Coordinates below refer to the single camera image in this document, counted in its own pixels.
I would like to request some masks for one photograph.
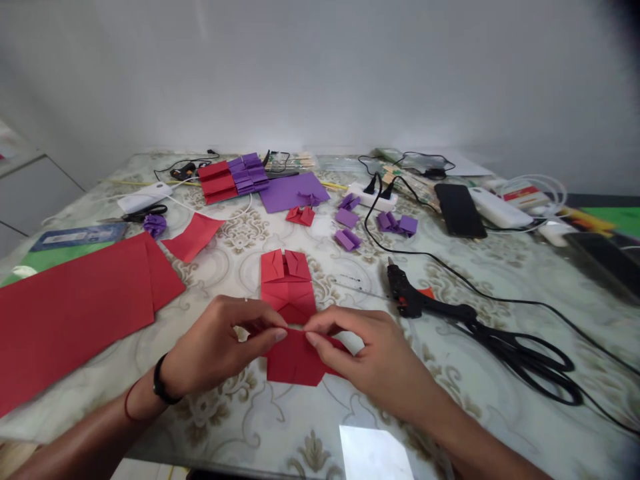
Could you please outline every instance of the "scissor handle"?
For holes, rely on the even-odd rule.
[[[572,371],[575,365],[562,350],[533,335],[526,333],[504,332],[478,323],[480,327],[474,329],[473,336],[508,366],[516,375],[524,380],[531,388],[540,394],[566,405],[582,405],[584,399],[580,387],[564,372]],[[554,352],[561,358],[562,363],[548,355],[532,350],[522,345],[518,339],[534,341],[544,348]],[[529,374],[532,372],[540,378],[554,384],[560,390],[569,394],[569,399],[538,383]]]
[[[128,213],[122,217],[122,220],[129,222],[142,223],[147,215],[162,215],[168,210],[166,205],[150,205],[133,213]]]

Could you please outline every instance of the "black wristband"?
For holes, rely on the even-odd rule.
[[[175,405],[180,400],[182,400],[182,397],[175,399],[170,396],[167,393],[165,384],[162,382],[162,380],[160,380],[160,367],[162,366],[162,362],[164,362],[166,356],[167,354],[165,353],[162,357],[160,357],[158,363],[155,364],[155,370],[153,371],[153,392],[158,397],[160,397],[160,400],[162,400],[164,403],[168,405]]]

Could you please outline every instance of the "hand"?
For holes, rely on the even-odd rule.
[[[396,418],[424,427],[425,413],[436,406],[434,402],[452,401],[385,312],[332,306],[312,316],[304,330],[326,365]],[[356,356],[314,333],[334,335],[342,330],[362,338],[365,347]]]
[[[251,334],[239,342],[233,329]],[[238,375],[287,336],[283,318],[262,300],[219,295],[167,354],[161,378],[172,397],[211,390]]]

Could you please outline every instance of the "red paper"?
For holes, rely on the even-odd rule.
[[[170,240],[162,240],[162,243],[174,256],[190,263],[207,246],[222,224],[222,220],[194,213],[184,232]]]
[[[311,281],[311,273],[304,253],[280,250],[264,253],[260,258],[262,283]]]
[[[340,340],[322,336],[334,347],[349,353]],[[287,329],[286,338],[276,343],[265,356],[269,381],[317,387],[325,373],[342,377],[322,363],[318,352],[301,330]]]
[[[229,164],[226,161],[198,169],[205,202],[210,205],[238,196]]]
[[[306,207],[301,210],[302,207],[294,207],[289,210],[287,214],[287,220],[294,223],[299,223],[300,225],[306,225],[310,227],[313,223],[313,218],[315,217],[315,212],[311,210],[310,207]]]
[[[182,291],[148,233],[1,288],[0,417],[152,323],[154,307]]]
[[[304,325],[317,312],[311,282],[263,283],[261,298],[287,323]]]

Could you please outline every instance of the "fingernail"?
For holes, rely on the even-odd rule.
[[[280,340],[284,340],[286,336],[287,336],[287,331],[286,330],[278,329],[278,332],[276,332],[276,334],[275,334],[275,340],[276,340],[276,342],[279,342]]]
[[[307,340],[309,341],[310,344],[312,344],[314,347],[316,346],[316,344],[318,343],[318,336],[316,333],[313,332],[307,332],[305,334]]]

